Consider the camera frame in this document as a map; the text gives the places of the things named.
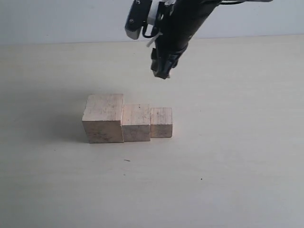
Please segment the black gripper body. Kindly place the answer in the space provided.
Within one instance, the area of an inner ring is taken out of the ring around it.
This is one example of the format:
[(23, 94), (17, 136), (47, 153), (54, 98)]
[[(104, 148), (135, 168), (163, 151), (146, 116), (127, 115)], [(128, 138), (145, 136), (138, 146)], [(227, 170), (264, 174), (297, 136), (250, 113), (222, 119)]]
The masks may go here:
[(215, 8), (215, 0), (177, 0), (173, 4), (160, 23), (162, 36), (155, 41), (158, 66), (169, 60), (171, 69), (176, 67), (189, 41)]

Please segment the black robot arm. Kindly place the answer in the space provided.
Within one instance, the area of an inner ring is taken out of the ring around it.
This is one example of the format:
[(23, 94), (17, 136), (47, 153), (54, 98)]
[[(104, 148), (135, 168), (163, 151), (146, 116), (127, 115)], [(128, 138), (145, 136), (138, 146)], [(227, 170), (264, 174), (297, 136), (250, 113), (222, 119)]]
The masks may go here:
[(166, 9), (151, 54), (155, 77), (170, 77), (193, 35), (220, 4), (221, 0), (177, 0)]

